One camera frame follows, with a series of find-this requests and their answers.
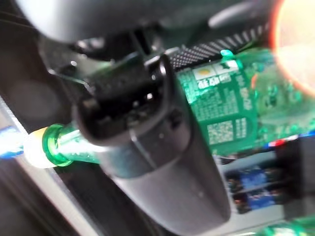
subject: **black plastic housing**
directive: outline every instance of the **black plastic housing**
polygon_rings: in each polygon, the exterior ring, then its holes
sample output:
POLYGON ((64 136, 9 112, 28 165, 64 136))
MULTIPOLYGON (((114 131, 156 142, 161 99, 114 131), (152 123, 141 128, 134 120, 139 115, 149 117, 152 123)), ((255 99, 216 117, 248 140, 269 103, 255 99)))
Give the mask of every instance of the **black plastic housing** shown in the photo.
MULTIPOLYGON (((227 194, 167 56, 151 74, 157 82, 147 91, 156 99, 145 119, 127 125, 139 108, 129 111, 126 102, 122 115, 113 101, 99 105, 104 122, 81 105, 73 118, 87 140, 106 147, 98 153, 102 169, 144 212, 176 234, 197 235, 229 219, 227 194)), ((141 100, 139 90, 136 95, 141 100)), ((128 98, 117 98, 117 104, 122 100, 128 98)))

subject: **bottle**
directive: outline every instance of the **bottle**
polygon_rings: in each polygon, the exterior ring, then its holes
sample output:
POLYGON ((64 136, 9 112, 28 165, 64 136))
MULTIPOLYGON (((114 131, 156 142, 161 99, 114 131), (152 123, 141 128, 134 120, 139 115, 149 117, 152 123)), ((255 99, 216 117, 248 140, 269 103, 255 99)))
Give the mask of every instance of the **bottle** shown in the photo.
POLYGON ((268 226, 257 236, 315 236, 315 218, 307 217, 292 222, 268 226))
POLYGON ((68 166, 73 161, 99 163, 95 152, 101 149, 86 141, 73 123, 36 130, 24 142, 27 161, 38 168, 68 166))
POLYGON ((178 73, 213 154, 229 156, 315 129, 315 97, 255 48, 178 73))
POLYGON ((247 190, 267 183, 279 181, 283 172, 279 168, 262 169, 259 166, 240 171, 236 175, 227 177, 227 183, 231 193, 247 190))
POLYGON ((273 205, 283 205, 290 199, 283 188, 266 187, 233 196, 239 214, 273 205))

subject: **green plastic bottle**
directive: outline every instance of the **green plastic bottle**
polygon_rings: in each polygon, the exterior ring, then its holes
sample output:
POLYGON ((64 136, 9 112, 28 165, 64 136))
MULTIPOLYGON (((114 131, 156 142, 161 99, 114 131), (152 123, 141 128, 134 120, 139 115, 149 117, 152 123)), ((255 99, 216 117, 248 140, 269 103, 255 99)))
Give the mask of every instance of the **green plastic bottle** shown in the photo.
POLYGON ((67 166, 73 161, 99 163, 95 152, 102 150, 85 140, 73 123, 36 130, 24 143, 26 159, 39 168, 67 166))
POLYGON ((213 154, 227 156, 315 129, 315 98, 256 48, 188 68, 178 79, 213 154))
POLYGON ((257 236, 315 236, 315 218, 308 217, 288 223, 268 226, 257 236))

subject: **metal grille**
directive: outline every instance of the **metal grille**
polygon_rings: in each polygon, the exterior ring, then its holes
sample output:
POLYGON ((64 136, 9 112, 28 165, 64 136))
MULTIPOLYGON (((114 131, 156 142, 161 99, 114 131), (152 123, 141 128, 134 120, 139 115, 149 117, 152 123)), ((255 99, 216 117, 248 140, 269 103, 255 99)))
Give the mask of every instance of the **metal grille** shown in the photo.
POLYGON ((254 42, 264 35, 269 29, 269 23, 235 33, 221 39, 216 39, 208 43, 199 44, 191 48, 183 46, 170 56, 171 63, 175 70, 193 66, 211 60, 220 55, 220 51, 229 49, 236 51, 254 42))

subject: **bottle cap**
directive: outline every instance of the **bottle cap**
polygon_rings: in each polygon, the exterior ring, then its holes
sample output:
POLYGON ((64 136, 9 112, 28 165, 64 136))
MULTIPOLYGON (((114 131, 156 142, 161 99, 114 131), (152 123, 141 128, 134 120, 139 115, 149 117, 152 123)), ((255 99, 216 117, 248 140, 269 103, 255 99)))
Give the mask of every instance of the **bottle cap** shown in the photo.
POLYGON ((30 133, 24 142, 24 157, 34 167, 45 169, 55 167, 43 150, 42 139, 47 127, 30 133))

